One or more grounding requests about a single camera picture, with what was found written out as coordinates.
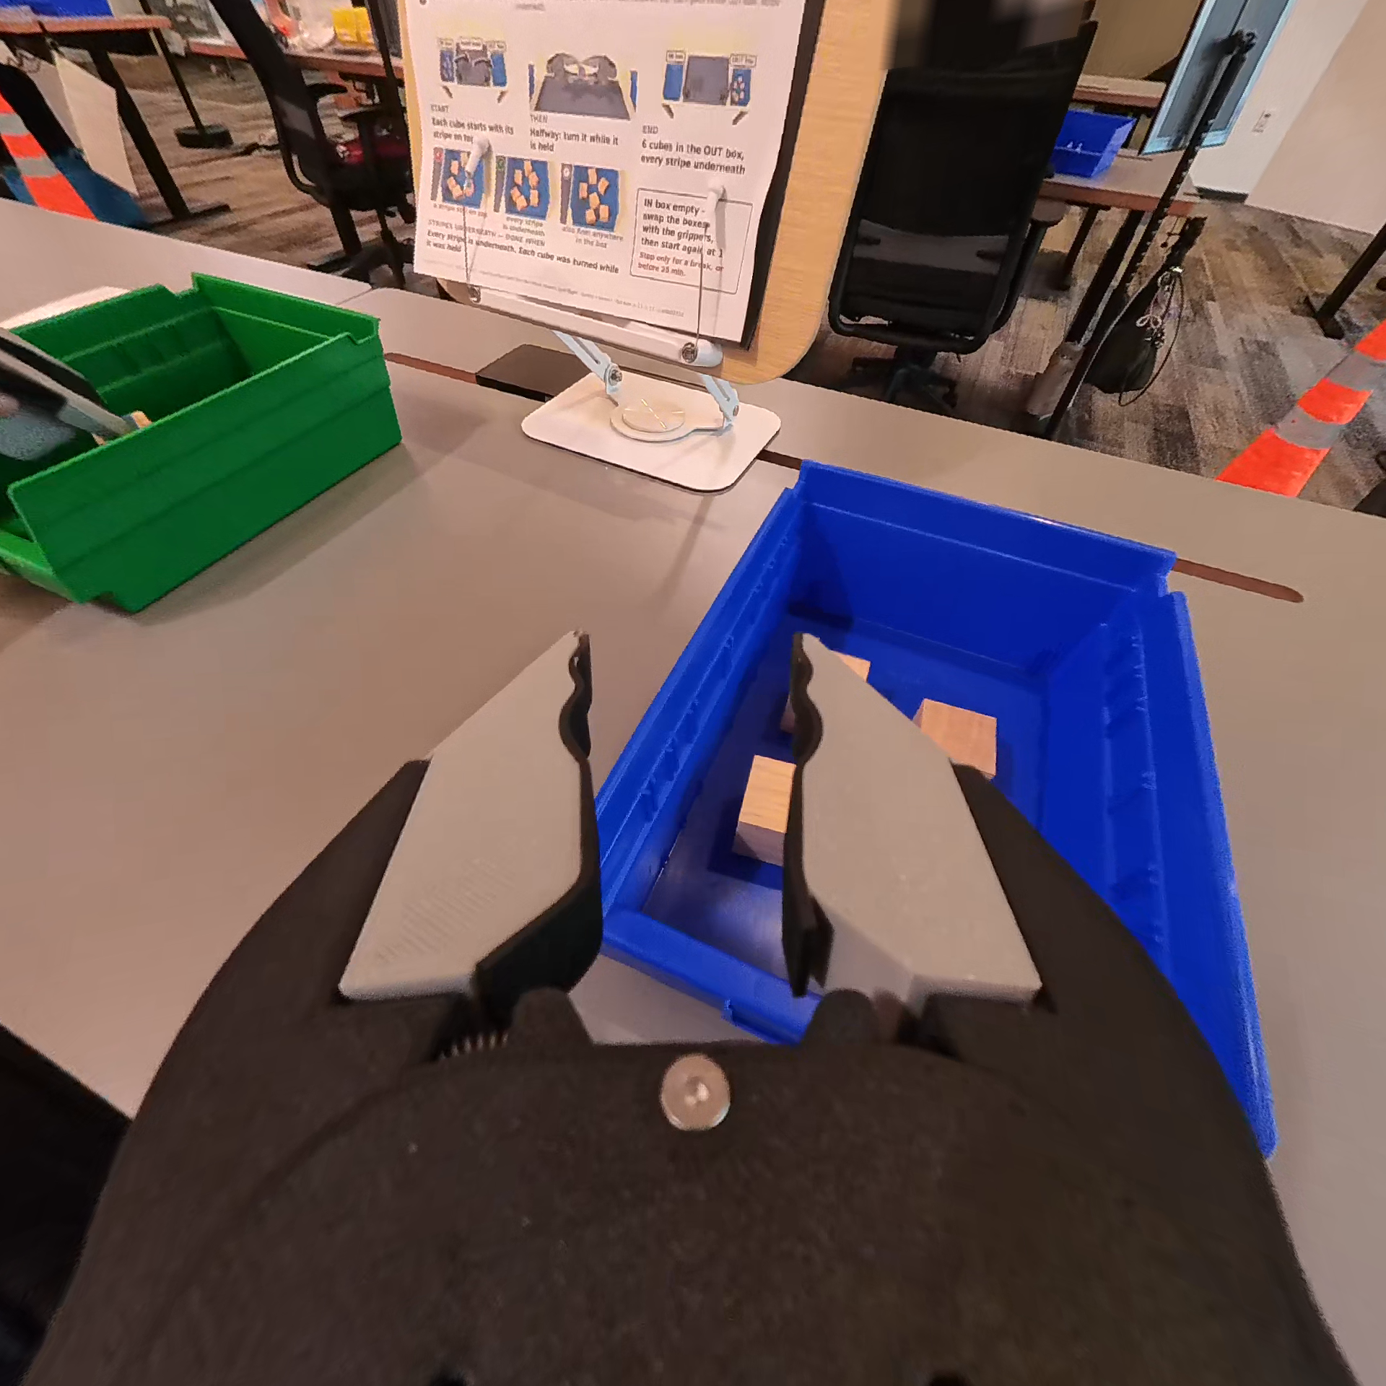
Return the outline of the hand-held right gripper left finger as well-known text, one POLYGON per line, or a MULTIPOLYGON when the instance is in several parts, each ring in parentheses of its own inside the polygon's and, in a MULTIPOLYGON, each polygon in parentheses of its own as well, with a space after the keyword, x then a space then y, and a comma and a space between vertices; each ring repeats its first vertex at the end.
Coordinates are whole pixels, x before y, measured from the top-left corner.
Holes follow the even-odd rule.
POLYGON ((512 1015, 581 984, 602 943, 593 697, 591 639, 564 632, 432 751, 345 1000, 456 995, 512 1015))

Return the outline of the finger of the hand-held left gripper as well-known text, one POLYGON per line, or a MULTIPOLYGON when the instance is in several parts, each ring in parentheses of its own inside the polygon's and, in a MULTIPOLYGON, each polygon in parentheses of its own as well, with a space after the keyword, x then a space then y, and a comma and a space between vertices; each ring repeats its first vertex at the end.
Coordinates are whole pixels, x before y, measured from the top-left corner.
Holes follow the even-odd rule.
POLYGON ((88 411, 94 433, 114 434, 124 420, 104 405, 84 375, 7 331, 2 332, 2 395, 3 413, 20 408, 55 415, 63 410, 88 411))
POLYGON ((55 415, 46 410, 20 408, 3 413, 2 458, 36 463, 93 433, 94 420, 84 410, 61 410, 55 415))

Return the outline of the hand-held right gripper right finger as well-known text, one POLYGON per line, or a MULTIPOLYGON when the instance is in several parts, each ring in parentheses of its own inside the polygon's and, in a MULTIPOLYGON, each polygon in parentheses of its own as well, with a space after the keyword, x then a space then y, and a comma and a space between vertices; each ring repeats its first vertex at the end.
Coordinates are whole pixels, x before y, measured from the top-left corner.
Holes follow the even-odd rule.
POLYGON ((792 639, 789 703, 792 994, 908 1015, 936 997, 1033 1002, 1041 977, 947 755, 812 634, 792 639))

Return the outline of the green plastic bin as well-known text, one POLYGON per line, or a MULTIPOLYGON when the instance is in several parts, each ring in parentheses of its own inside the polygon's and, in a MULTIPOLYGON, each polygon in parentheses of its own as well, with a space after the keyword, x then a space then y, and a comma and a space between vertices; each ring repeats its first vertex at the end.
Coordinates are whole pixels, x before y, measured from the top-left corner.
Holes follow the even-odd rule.
POLYGON ((25 324, 131 436, 3 463, 2 568, 139 613, 396 448, 378 321, 198 273, 25 324))

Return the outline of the blue plastic bin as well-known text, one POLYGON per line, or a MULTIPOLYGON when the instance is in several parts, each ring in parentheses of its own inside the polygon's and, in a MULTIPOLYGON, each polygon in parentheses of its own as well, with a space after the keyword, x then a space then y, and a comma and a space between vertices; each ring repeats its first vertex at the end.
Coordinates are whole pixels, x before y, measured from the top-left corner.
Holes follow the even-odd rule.
POLYGON ((863 659, 913 718, 997 722, 997 786, 1119 915, 1277 1149, 1251 951, 1175 557, 807 463, 596 796, 602 954, 772 1042, 792 995, 777 865, 734 852, 754 758, 789 761, 792 637, 863 659))

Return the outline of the white panel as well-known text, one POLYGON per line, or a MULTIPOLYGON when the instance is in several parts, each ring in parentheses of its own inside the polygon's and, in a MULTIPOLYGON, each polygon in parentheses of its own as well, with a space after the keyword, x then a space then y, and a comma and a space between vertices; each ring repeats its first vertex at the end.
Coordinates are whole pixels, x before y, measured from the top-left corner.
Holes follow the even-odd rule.
POLYGON ((63 57, 43 63, 36 83, 88 166, 135 197, 114 90, 63 57))

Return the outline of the black legged office desk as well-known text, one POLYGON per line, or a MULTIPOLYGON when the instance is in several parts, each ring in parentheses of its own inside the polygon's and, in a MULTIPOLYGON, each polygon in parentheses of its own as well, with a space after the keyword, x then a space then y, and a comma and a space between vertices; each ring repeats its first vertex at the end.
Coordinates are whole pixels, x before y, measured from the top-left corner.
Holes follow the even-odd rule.
POLYGON ((5 42, 20 42, 22 48, 30 48, 35 55, 50 53, 58 48, 79 50, 93 60, 96 78, 112 90, 121 126, 131 139, 139 162, 150 175, 154 189, 165 208, 165 213, 155 217, 150 225, 155 232, 197 225, 201 220, 223 217, 231 212, 231 207, 225 202, 190 203, 185 200, 183 190, 164 159, 162 147, 157 144, 145 123, 145 116, 129 91, 121 71, 116 68, 116 55, 135 58, 157 55, 182 98, 185 113, 193 123, 195 134, 198 137, 206 136, 211 129, 203 123, 167 45, 165 37, 170 32, 170 20, 147 9, 134 15, 45 15, 30 5, 3 4, 2 35, 5 42))

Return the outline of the black office chair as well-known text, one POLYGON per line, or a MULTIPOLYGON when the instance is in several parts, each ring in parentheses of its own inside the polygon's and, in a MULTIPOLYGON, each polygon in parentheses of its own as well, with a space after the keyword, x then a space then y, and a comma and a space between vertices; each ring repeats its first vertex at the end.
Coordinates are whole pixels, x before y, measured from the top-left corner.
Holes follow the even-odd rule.
POLYGON ((264 90, 289 182, 332 215, 342 255, 329 273, 366 283, 386 268, 403 289, 413 245, 390 225, 391 215, 408 227, 416 218, 403 123, 390 109, 362 108, 343 116, 352 133, 333 137, 322 104, 342 90, 309 81, 251 2, 215 2, 213 9, 264 90))
POLYGON ((1046 235, 1036 218, 1063 121, 1097 35, 1091 9, 1069 38, 990 67, 896 67, 827 298, 835 335, 888 345, 845 385, 888 405, 957 418, 941 355, 977 354, 1012 319, 1046 235))

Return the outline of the black phone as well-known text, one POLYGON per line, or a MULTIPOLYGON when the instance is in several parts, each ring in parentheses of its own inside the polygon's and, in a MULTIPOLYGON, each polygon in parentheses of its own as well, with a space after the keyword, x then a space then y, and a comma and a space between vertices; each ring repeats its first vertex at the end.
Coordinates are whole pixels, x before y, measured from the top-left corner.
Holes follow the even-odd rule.
POLYGON ((545 405, 589 377, 571 352, 527 344, 479 368, 475 385, 545 405))

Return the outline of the black bag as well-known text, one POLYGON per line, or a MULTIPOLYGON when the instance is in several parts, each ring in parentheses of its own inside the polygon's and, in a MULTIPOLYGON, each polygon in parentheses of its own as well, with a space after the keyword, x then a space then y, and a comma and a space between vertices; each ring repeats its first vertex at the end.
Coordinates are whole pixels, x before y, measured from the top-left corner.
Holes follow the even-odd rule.
POLYGON ((1127 306, 1102 340, 1088 385, 1124 403, 1150 390, 1177 342, 1185 312, 1185 271, 1163 269, 1127 306))

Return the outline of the printed instruction sheet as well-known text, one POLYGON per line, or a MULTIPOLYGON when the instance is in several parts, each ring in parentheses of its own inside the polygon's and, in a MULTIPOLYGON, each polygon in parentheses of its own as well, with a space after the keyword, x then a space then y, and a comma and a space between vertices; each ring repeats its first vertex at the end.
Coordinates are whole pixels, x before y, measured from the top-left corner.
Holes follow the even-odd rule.
POLYGON ((403 4, 416 268, 748 342, 822 10, 403 4))

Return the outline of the wooden display board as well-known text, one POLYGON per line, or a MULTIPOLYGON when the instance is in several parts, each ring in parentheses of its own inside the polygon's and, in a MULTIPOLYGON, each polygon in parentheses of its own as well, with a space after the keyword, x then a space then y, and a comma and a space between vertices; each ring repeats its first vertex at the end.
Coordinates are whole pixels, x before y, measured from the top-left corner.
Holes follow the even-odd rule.
POLYGON ((825 2, 756 334, 726 354, 738 385, 786 377, 817 339, 893 55, 896 2, 825 2))

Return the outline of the brown edged office desk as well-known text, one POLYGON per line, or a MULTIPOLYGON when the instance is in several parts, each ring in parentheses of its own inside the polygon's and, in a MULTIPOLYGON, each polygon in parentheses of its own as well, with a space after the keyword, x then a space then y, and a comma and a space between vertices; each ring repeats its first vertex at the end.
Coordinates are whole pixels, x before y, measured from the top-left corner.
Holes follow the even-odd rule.
MULTIPOLYGON (((1154 116, 1165 91, 1167 86, 1162 81, 1084 75, 1076 90, 1076 103, 1096 111, 1154 116)), ((1122 151, 1114 164, 1096 179, 1051 177, 1045 184, 1043 200, 1063 207, 1079 207, 1084 213, 1063 265, 1051 278, 1051 286, 1058 291, 1071 288, 1073 273, 1091 232, 1097 227, 1099 215, 1112 210, 1127 215, 1152 213, 1177 164, 1175 152, 1145 156, 1122 151)))

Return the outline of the black tripod stand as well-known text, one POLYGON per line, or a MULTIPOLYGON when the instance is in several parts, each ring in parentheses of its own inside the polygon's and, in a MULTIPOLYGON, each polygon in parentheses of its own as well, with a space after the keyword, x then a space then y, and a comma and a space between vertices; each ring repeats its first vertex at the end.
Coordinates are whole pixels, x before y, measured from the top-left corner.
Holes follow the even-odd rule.
POLYGON ((1135 240, 1134 232, 1119 233, 1114 250, 1121 251, 1121 276, 1114 271, 1101 271, 1097 276, 1099 288, 1104 291, 1099 306, 1101 311, 1092 319, 1083 355, 1064 378, 1061 395, 1058 397, 1055 406, 1050 408, 1050 413, 1036 425, 1038 438, 1046 441, 1058 439, 1066 413, 1084 387, 1086 377, 1092 370, 1106 339, 1121 321, 1121 316, 1132 296, 1135 279, 1144 268, 1155 238, 1163 230, 1163 225, 1173 208, 1173 202, 1185 185, 1190 167, 1206 144, 1208 133, 1216 123, 1223 104, 1226 104, 1228 95, 1234 90, 1249 55, 1254 52, 1256 42, 1257 35, 1254 30, 1239 29, 1229 32, 1218 45, 1215 75, 1193 111, 1195 119, 1188 133, 1188 141, 1185 142, 1178 162, 1172 170, 1165 192, 1157 200, 1154 212, 1149 215, 1145 230, 1140 233, 1139 240, 1135 240))

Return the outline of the small blue storage bin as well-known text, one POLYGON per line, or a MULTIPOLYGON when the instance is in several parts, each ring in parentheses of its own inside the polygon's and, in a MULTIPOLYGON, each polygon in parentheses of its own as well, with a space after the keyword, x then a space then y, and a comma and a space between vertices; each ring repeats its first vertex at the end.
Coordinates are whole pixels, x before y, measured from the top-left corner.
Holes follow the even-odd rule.
POLYGON ((1051 179, 1097 180, 1132 134, 1134 116, 1071 108, 1051 152, 1051 179))

